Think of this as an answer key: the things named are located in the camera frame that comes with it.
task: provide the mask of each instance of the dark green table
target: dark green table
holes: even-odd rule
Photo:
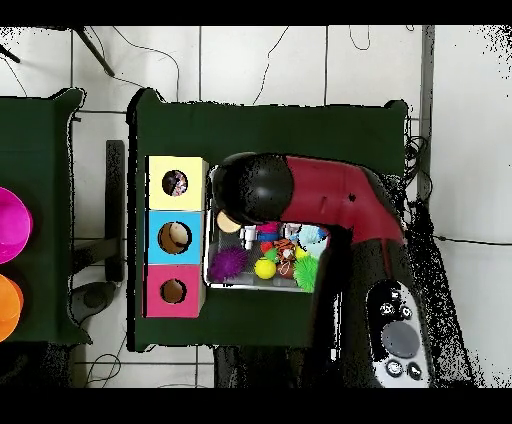
[[[167,104],[152,89],[139,90],[127,114],[128,348],[142,351],[153,343],[306,346],[311,300],[306,293],[208,289],[197,319],[143,318],[145,156],[200,156],[212,166],[244,151],[293,153],[403,175],[406,114],[403,101],[386,107]]]
[[[23,252],[0,265],[25,298],[18,327],[7,339],[85,343],[68,315],[71,275],[70,119],[84,93],[62,90],[48,99],[0,98],[0,186],[30,209],[34,229]]]

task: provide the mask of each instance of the purple fuzzy ball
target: purple fuzzy ball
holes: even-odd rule
[[[227,278],[236,277],[242,272],[249,253],[241,247],[228,247],[218,252],[210,266],[210,278],[222,283]]]

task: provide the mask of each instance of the wooden ball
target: wooden ball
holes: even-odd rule
[[[171,255],[183,252],[189,244],[187,228],[179,222],[168,222],[158,232],[158,245]]]
[[[160,295],[167,303],[180,303],[185,299],[187,289],[181,281],[167,280],[160,288]]]

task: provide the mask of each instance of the pink bowl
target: pink bowl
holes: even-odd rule
[[[14,193],[0,187],[0,264],[25,248],[32,231],[32,215]]]

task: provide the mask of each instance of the green fuzzy ball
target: green fuzzy ball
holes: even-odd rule
[[[265,252],[265,258],[267,258],[269,261],[272,261],[274,262],[275,264],[277,264],[279,262],[279,259],[277,259],[277,249],[275,247],[273,247],[272,249],[270,250],[267,250]]]
[[[318,270],[318,259],[307,255],[295,261],[295,271],[293,278],[297,281],[297,285],[312,293],[315,288],[316,272]]]

